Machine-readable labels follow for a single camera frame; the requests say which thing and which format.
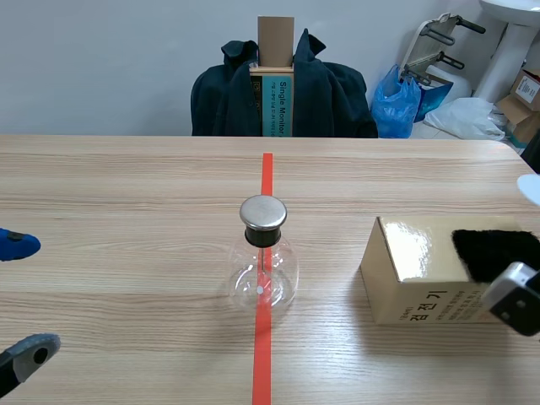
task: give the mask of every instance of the white plastic bag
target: white plastic bag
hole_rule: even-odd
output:
[[[493,104],[478,98],[457,99],[429,112],[424,122],[461,139],[500,141],[505,133],[488,119]]]

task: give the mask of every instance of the white sink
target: white sink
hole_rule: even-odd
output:
[[[540,0],[480,0],[487,13],[507,23],[540,27]]]
[[[534,37],[540,30],[540,0],[479,0],[493,17],[508,23],[475,97],[491,103],[510,92]]]

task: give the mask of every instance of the red tape line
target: red tape line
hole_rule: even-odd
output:
[[[272,154],[262,156],[261,194],[273,194]],[[264,249],[264,262],[259,256],[257,266],[257,285],[263,290],[256,302],[252,405],[272,404],[272,280],[267,276],[271,271],[272,248],[269,247]]]

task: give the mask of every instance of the yellow box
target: yellow box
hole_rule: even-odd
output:
[[[512,217],[378,217],[360,265],[378,324],[493,323],[454,230],[521,230]]]

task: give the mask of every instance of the cardboard box on floor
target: cardboard box on floor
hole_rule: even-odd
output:
[[[259,17],[259,61],[251,67],[251,87],[263,137],[293,136],[293,17]]]
[[[512,87],[511,95],[531,111],[540,111],[540,70],[522,69]]]
[[[521,230],[512,217],[379,217],[360,265],[378,324],[492,323],[454,230]]]
[[[508,118],[511,142],[525,148],[540,130],[540,70],[521,70],[510,95],[497,106]]]

